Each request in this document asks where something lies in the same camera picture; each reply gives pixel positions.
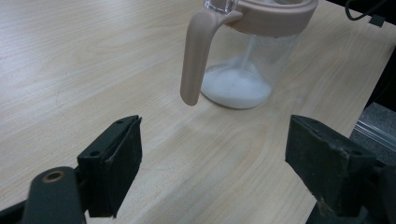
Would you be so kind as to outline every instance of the pitcher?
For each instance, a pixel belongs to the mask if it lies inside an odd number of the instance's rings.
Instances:
[[[196,105],[202,91],[231,108],[264,103],[317,5],[318,0],[206,0],[187,31],[183,101]]]

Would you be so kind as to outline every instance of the wooden table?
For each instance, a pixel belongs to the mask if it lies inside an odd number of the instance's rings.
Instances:
[[[143,117],[143,162],[117,219],[89,223],[304,223],[315,203],[284,162],[291,114],[349,136],[396,44],[395,27],[320,1],[265,105],[232,110],[179,82],[202,1],[0,3],[0,209],[113,121]]]

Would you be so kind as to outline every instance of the white powder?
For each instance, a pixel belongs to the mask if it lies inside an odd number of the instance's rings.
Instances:
[[[271,90],[256,66],[242,57],[208,67],[201,88],[210,100],[237,109],[262,104]]]

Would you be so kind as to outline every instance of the wood grain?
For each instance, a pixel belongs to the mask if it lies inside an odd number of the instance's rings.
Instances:
[[[232,110],[184,105],[184,37],[201,1],[0,3],[0,209],[116,119],[143,117],[144,157],[116,219],[89,223],[304,223],[314,205],[284,162],[291,114],[348,136],[396,29],[320,1],[274,94]]]

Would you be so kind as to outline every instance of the pitcher handle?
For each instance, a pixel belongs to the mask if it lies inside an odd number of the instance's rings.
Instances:
[[[242,19],[239,11],[220,14],[203,7],[196,12],[187,29],[180,95],[186,105],[196,105],[200,94],[210,44],[222,24]]]

